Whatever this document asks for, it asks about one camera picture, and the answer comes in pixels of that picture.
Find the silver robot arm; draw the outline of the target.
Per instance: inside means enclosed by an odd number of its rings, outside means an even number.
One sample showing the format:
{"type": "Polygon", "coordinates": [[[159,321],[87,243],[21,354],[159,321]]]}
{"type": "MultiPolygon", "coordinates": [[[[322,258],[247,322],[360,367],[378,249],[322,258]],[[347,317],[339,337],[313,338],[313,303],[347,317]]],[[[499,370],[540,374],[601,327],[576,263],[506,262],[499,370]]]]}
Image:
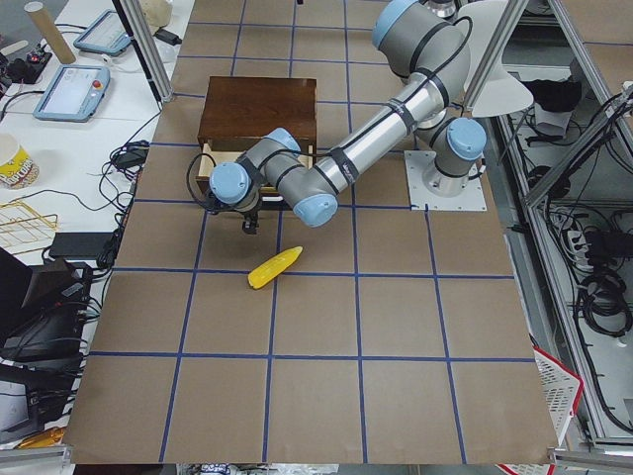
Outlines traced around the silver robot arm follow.
{"type": "Polygon", "coordinates": [[[320,227],[336,213],[338,194],[411,134],[437,148],[433,168],[441,177],[468,181],[487,136],[477,121],[449,118],[446,110],[465,88],[472,69],[470,45],[481,26],[470,14],[450,23],[420,1],[390,2],[376,22],[372,43],[392,72],[406,80],[402,91],[312,167],[299,162],[300,147],[283,128],[236,161],[216,165],[209,178],[209,211],[242,214],[243,230],[253,234],[260,189],[271,185],[306,226],[320,227]]]}

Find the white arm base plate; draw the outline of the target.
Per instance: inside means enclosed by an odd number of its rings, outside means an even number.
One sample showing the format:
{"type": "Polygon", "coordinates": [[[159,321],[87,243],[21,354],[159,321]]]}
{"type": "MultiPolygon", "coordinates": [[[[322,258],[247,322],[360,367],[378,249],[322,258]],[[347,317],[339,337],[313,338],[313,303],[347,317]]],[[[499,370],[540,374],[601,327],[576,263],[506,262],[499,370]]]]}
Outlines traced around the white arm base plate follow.
{"type": "Polygon", "coordinates": [[[472,164],[468,174],[452,178],[443,175],[435,163],[436,153],[406,150],[405,164],[410,207],[414,211],[485,212],[483,185],[472,164]]]}

